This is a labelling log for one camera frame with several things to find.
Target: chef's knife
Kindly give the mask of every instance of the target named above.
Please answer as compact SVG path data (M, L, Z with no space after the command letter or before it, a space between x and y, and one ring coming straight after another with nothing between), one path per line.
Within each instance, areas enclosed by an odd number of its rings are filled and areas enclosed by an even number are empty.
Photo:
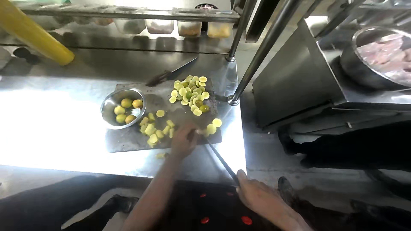
M215 153L217 158L220 160L220 162L223 164L224 168L226 168L227 172L230 174L230 176L233 178L234 182L236 185L240 186L240 182L238 181L237 175L231 170L230 166L224 161L224 159L221 157L221 155L218 153L218 151L211 145L210 141L204 137L204 140L207 142L207 144L210 146L212 151Z
M194 61L195 59L197 59L198 57L194 57L194 58L189 58L187 60L185 60L181 66L179 66L177 69L175 69L174 71L169 71L169 70L165 70L163 73L154 76L152 78L150 78L148 80L148 82L145 84L148 87L154 87L156 86L158 83L160 83L161 80L167 78L168 76L170 76L173 72L175 72L176 70L182 68L183 66L191 63L191 61Z

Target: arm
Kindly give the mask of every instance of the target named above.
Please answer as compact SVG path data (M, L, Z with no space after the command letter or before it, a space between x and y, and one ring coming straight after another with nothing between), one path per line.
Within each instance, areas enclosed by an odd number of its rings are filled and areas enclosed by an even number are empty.
M180 164L196 146L197 134L191 132L194 129L194 125L187 125L174 134L170 156L124 221L122 231L149 230L160 219L170 198ZM189 133L193 134L191 141L187 139Z
M277 192L259 182L249 180L243 170L237 172L241 201L251 210L266 218L284 231L312 231L303 217L288 206Z

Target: yellow pole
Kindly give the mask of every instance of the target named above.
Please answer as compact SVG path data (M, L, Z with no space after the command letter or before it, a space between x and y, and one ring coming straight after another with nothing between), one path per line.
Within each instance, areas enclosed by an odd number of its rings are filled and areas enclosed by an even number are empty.
M60 65L67 65L74 59L73 52L27 17L9 0L0 0L0 26Z

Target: stainless steel bowl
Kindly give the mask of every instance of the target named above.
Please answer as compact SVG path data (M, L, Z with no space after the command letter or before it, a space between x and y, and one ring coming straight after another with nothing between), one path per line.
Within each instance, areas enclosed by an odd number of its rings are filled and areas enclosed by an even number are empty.
M121 125L117 123L115 120L116 114L114 114L114 108L117 106L121 106L121 101L125 98L136 100L141 99L143 101L143 107L141 109L134 108L133 106L126 108L125 115L134 115L136 117L131 123L126 125ZM103 101L101 106L101 113L103 120L107 122L107 127L109 129L122 129L126 127L130 127L135 124L137 121L141 119L145 112L146 101L142 92L138 89L128 88L128 89L121 89L109 94Z
M375 42L381 37L399 33L410 37L411 35L397 29L385 28L380 26L366 27L357 31L352 37L351 43L341 55L340 63L343 70L357 83L379 90L402 90L410 88L396 83L384 74L375 70L359 54L358 47Z

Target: gray cutting board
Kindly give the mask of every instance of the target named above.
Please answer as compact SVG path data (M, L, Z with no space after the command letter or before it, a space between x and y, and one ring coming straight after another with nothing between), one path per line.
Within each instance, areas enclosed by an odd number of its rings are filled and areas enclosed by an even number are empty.
M129 83L129 84L117 84L115 90L123 88L136 88L143 92L147 103L144 115L153 113L154 116L157 110L164 110L165 116L157 118L155 121L155 127L159 130L163 130L167 124L167 120L172 120L176 124L176 128L179 125L184 124L187 121L192 121L197 124L201 129L205 129L208 124L212 122L214 118L218 118L217 103L215 101L215 95L213 92L212 81L208 79L205 89L209 92L210 97L205 99L204 104L210 107L210 111L203 113L201 116L194 115L190 107L184 106L180 101L172 104L169 102L171 91L174 89L175 80L165 81L154 87L147 87L144 83ZM208 137L210 143L221 143L220 128L217 128L217 132ZM120 130L108 129L106 132L106 148L109 152L126 152L136 150L151 149L147 144L148 136L143 135L140 132L140 126L138 123L128 128ZM161 143L157 144L155 149L163 149L171 147L171 139L168 136L162 138ZM198 144L206 144L202 139L199 139Z

